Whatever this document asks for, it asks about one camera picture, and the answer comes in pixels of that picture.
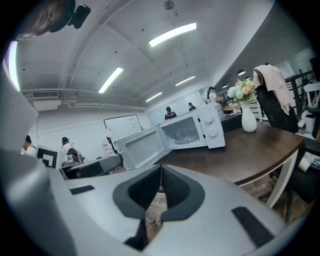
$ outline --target white table leg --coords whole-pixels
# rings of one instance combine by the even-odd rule
[[[256,100],[256,106],[258,107],[260,123],[262,123],[262,111],[261,111],[261,106],[258,100]]]
[[[280,176],[278,181],[268,199],[265,203],[269,208],[272,208],[277,200],[279,199],[282,192],[285,190],[285,187],[289,181],[291,173],[294,169],[296,159],[297,159],[298,150],[296,150],[292,156],[283,164]]]
[[[312,106],[311,97],[310,97],[310,92],[307,92],[307,93],[306,93],[306,96],[307,96],[307,98],[308,98],[308,105],[309,105],[309,106]]]

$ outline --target microwave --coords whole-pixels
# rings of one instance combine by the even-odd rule
[[[226,145],[223,128],[213,103],[114,141],[127,171],[152,165],[171,150]]]

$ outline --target pink cloth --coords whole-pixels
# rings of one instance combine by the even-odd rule
[[[289,115],[290,107],[294,106],[294,99],[291,97],[286,81],[280,70],[275,66],[260,65],[254,68],[263,75],[265,85],[268,91],[273,91],[278,99],[283,111]],[[253,71],[253,77],[257,86],[261,85],[261,81],[257,72]]]

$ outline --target flower vase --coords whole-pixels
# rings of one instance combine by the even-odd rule
[[[247,133],[254,132],[257,129],[257,120],[252,113],[247,100],[240,101],[242,107],[242,127]]]

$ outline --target whiteboard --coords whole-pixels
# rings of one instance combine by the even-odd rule
[[[103,121],[105,128],[109,127],[112,129],[112,142],[116,142],[142,131],[138,116],[136,114],[105,119]]]

